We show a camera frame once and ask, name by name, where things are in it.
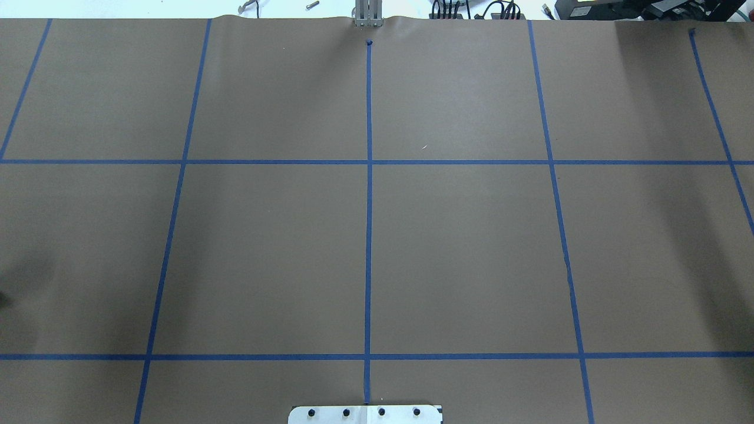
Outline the black power strip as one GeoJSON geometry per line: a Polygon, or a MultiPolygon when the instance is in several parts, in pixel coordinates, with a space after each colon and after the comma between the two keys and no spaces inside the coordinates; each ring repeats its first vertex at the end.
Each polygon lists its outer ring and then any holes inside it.
{"type": "Polygon", "coordinates": [[[516,1],[431,1],[429,19],[470,21],[524,21],[516,1]]]}

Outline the aluminium frame post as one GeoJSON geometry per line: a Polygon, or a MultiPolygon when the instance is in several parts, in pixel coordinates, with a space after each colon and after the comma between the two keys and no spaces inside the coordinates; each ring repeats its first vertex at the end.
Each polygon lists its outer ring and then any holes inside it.
{"type": "Polygon", "coordinates": [[[379,28],[384,24],[382,0],[356,0],[352,18],[355,27],[379,28]]]}

